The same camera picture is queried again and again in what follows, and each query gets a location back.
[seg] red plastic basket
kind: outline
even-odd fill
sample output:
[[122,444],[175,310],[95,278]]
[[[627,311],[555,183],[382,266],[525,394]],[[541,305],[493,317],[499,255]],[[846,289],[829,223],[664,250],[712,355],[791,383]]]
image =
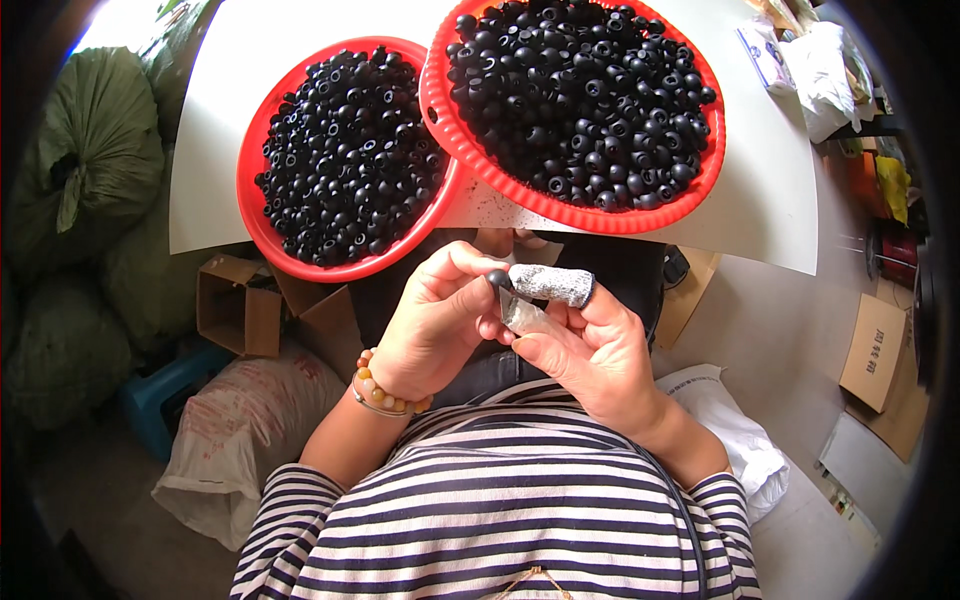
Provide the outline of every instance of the red plastic basket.
[[[703,171],[691,183],[685,192],[679,194],[671,204],[665,204],[656,210],[629,210],[626,212],[604,212],[599,208],[579,207],[560,202],[552,196],[538,192],[526,183],[522,183],[508,175],[496,162],[487,157],[486,152],[476,141],[476,136],[467,129],[467,124],[457,114],[457,106],[450,98],[450,88],[453,83],[446,77],[450,68],[445,48],[448,44],[460,41],[454,31],[457,16],[460,14],[481,15],[487,6],[497,3],[496,0],[464,0],[444,19],[440,30],[433,38],[433,43],[427,52],[426,65],[420,76],[420,110],[429,118],[425,118],[427,129],[440,142],[451,156],[477,172],[477,175],[515,203],[533,210],[534,212],[568,225],[571,227],[594,231],[596,233],[629,234],[642,233],[653,229],[663,228],[681,220],[690,214],[707,197],[710,189],[720,175],[726,149],[727,133],[724,127],[723,95],[713,71],[696,46],[675,27],[670,25],[656,11],[651,10],[637,0],[622,0],[623,4],[636,9],[637,14],[647,18],[658,18],[666,26],[665,36],[673,37],[677,41],[686,42],[696,52],[695,64],[700,68],[701,79],[704,85],[709,85],[717,92],[717,100],[704,107],[704,115],[710,126],[710,135],[707,138],[707,149],[700,154]],[[613,3],[601,2],[610,7]]]
[[283,237],[270,227],[270,221],[263,216],[264,199],[260,188],[253,183],[257,173],[269,168],[269,163],[262,153],[263,140],[270,128],[270,117],[283,102],[283,94],[297,89],[306,77],[306,66],[314,62],[326,60],[342,48],[350,52],[372,52],[383,44],[388,51],[397,51],[405,60],[410,61],[421,73],[423,61],[426,58],[426,49],[412,41],[398,37],[358,37],[340,41],[313,54],[296,67],[290,70],[283,79],[276,84],[273,90],[260,104],[256,114],[251,119],[247,133],[244,135],[240,147],[240,157],[237,159],[237,202],[240,204],[240,215],[244,225],[253,238],[253,242],[263,252],[267,259],[277,265],[284,272],[300,279],[309,281],[338,282],[352,281],[368,276],[397,262],[403,255],[419,244],[427,233],[437,225],[444,212],[453,201],[457,188],[463,178],[464,169],[456,160],[451,159],[446,167],[444,183],[437,192],[437,197],[423,212],[406,236],[379,256],[367,256],[363,260],[341,265],[339,267],[318,267],[308,265],[294,256],[288,255],[280,246]]

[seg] white sack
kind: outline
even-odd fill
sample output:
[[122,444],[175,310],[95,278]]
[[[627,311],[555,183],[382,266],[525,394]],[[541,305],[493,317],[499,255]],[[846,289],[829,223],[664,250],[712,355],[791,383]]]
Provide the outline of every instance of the white sack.
[[238,550],[267,476],[298,460],[346,388],[288,341],[278,358],[233,361],[187,400],[154,500],[190,529]]
[[772,511],[786,493],[790,467],[763,427],[740,412],[720,381],[720,368],[690,367],[661,377],[656,385],[720,438],[733,476],[747,493],[747,521],[753,525]]
[[[780,51],[797,86],[810,141],[819,144],[847,123],[859,132],[860,121],[874,120],[870,69],[843,27],[826,21],[813,23],[805,36],[781,43]],[[845,55],[851,63],[851,73],[870,95],[866,105],[853,103]]]

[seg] black and white striped shirt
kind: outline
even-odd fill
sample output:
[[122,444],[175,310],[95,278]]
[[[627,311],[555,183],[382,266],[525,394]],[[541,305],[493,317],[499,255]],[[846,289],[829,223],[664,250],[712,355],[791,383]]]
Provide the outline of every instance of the black and white striped shirt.
[[[684,495],[710,597],[759,598],[744,492]],[[697,598],[673,496],[620,435],[552,380],[414,419],[349,492],[315,469],[268,479],[231,598]]]

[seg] sleeve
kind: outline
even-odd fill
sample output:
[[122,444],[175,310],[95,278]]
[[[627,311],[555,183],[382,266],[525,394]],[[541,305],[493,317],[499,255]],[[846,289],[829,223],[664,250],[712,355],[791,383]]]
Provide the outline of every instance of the sleeve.
[[241,551],[230,598],[289,597],[333,503],[343,494],[332,479],[306,465],[275,470]]
[[723,542],[722,552],[708,551],[709,597],[761,598],[747,524],[747,495],[740,482],[729,473],[716,473],[695,485],[690,497]]

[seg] pile of black beads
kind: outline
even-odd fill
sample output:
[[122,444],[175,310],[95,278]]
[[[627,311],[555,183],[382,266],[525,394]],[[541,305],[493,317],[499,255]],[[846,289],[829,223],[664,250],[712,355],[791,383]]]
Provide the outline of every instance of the pile of black beads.
[[341,50],[270,119],[254,182],[283,249],[323,266],[382,254],[433,201],[447,156],[420,115],[417,74],[397,52]]
[[462,14],[450,95],[488,156],[563,202],[614,212],[673,202],[701,172],[716,100],[694,52],[632,7],[501,2]]

